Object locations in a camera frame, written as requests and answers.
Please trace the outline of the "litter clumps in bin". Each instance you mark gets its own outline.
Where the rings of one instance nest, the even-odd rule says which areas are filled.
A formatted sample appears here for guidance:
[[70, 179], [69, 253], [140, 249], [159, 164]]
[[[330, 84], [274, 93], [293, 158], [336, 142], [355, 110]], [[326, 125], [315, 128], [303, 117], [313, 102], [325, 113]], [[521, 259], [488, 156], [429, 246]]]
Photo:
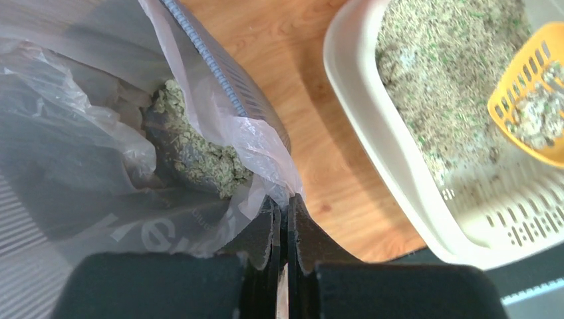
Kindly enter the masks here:
[[229, 199], [253, 173], [231, 146], [205, 140], [189, 123], [180, 85], [165, 81], [143, 113], [144, 131], [157, 155], [156, 173], [167, 184], [183, 185]]

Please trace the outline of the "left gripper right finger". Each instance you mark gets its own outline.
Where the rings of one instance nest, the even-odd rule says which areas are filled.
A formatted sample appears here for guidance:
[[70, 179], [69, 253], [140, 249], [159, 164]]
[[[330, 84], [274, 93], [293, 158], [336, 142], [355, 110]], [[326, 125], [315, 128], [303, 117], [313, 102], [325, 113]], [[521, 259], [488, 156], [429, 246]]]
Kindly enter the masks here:
[[310, 216], [300, 194], [290, 198], [287, 210], [287, 261], [289, 317], [320, 318], [321, 289], [316, 266], [357, 263], [359, 259], [341, 247]]

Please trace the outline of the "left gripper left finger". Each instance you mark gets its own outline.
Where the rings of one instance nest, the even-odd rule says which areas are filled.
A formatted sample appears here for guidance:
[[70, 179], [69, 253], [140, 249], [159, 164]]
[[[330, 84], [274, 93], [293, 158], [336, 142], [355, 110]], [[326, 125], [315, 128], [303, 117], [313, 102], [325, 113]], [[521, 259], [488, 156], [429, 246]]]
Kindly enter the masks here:
[[240, 318], [276, 318], [277, 288], [281, 269], [281, 214], [265, 197], [258, 215], [221, 252], [244, 260], [239, 291]]

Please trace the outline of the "cat litter granules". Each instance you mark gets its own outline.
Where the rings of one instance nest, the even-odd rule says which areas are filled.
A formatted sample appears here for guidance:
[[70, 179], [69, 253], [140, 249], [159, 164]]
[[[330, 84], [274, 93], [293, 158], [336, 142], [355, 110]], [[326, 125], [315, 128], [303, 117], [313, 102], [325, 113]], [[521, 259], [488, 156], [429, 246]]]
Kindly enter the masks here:
[[530, 35], [523, 1], [391, 1], [375, 59], [434, 181], [496, 164], [510, 148], [487, 103]]

